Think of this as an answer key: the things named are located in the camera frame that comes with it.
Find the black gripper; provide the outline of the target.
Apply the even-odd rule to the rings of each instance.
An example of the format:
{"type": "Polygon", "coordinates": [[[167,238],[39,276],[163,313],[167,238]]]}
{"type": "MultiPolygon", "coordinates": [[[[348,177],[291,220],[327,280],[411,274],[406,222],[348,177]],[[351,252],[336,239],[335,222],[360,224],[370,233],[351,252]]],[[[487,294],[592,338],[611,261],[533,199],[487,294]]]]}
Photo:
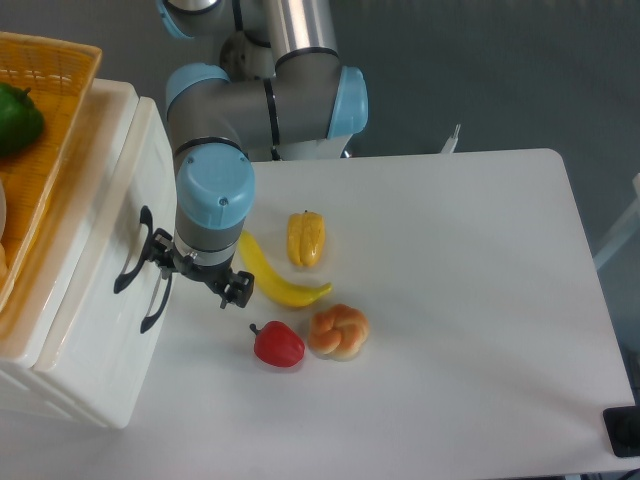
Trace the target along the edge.
{"type": "Polygon", "coordinates": [[[253,295],[254,275],[231,270],[232,253],[216,252],[213,257],[213,260],[207,256],[202,259],[200,251],[182,252],[178,244],[173,245],[173,237],[162,228],[152,234],[149,261],[160,269],[162,279],[168,280],[177,270],[216,293],[221,299],[221,309],[228,305],[245,308],[253,295]]]}

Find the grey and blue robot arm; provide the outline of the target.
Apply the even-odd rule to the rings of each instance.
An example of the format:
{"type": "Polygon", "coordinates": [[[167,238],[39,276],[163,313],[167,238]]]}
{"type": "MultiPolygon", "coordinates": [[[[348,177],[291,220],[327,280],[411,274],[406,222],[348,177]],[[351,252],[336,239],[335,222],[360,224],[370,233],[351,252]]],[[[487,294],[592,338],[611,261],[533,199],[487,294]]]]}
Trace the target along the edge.
{"type": "Polygon", "coordinates": [[[205,284],[223,305],[242,307],[254,279],[234,272],[231,261],[255,195],[248,152],[361,132],[368,121],[366,83],[359,69],[340,61],[325,1],[160,1],[156,7],[176,37],[229,26],[254,33],[273,56],[266,75],[234,81],[220,66],[193,63],[177,69],[166,86],[177,207],[171,243],[153,259],[205,284]]]}

